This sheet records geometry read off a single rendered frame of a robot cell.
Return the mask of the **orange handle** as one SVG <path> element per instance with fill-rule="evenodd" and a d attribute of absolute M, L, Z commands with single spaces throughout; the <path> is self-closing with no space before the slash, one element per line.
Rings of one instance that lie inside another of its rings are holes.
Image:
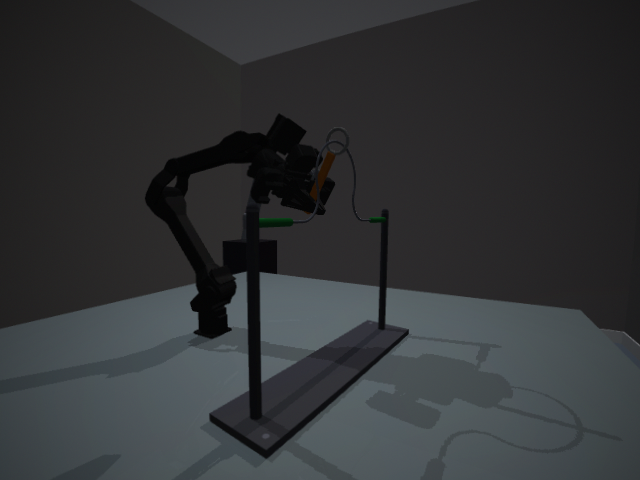
<path fill-rule="evenodd" d="M 341 131 L 341 132 L 343 132 L 343 133 L 344 133 L 344 135 L 346 136 L 346 144 L 345 144 L 344 148 L 343 148 L 341 151 L 334 151 L 334 150 L 331 150 L 331 148 L 330 148 L 330 146 L 329 146 L 329 145 L 326 147 L 326 148 L 327 148 L 327 150 L 328 150 L 328 152 L 327 152 L 326 157 L 325 157 L 325 159 L 324 159 L 324 161 L 323 161 L 323 164 L 322 164 L 322 166 L 321 166 L 321 169 L 320 169 L 320 171 L 319 171 L 319 173 L 318 173 L 318 185 L 319 185 L 319 192 L 321 191 L 321 188 L 322 188 L 322 186 L 323 186 L 323 184 L 324 184 L 324 181 L 325 181 L 325 179 L 326 179 L 326 177 L 327 177 L 327 175 L 328 175 L 328 172 L 329 172 L 329 170 L 330 170 L 330 168 L 331 168 L 331 165 L 332 165 L 332 163 L 333 163 L 333 161 L 334 161 L 334 159 L 335 159 L 335 156 L 336 156 L 336 155 L 339 155 L 339 154 L 342 154 L 343 152 L 345 152 L 345 151 L 347 150 L 348 146 L 349 146 L 349 143 L 350 143 L 350 140 L 349 140 L 349 134 L 348 134 L 348 132 L 346 131 L 346 129 L 344 129 L 344 128 L 342 128 L 342 127 L 336 127 L 336 128 L 333 128 L 333 129 L 328 133 L 328 135 L 327 135 L 326 143 L 328 143 L 328 142 L 329 142 L 329 139 L 330 139 L 331 135 L 332 135 L 335 131 Z M 317 200 L 317 188 L 316 188 L 316 182 L 314 183 L 314 185 L 313 185 L 313 187 L 312 187 L 312 190 L 311 190 L 311 192 L 310 192 L 310 195 L 311 195 L 311 197 L 312 197 L 315 201 Z"/>

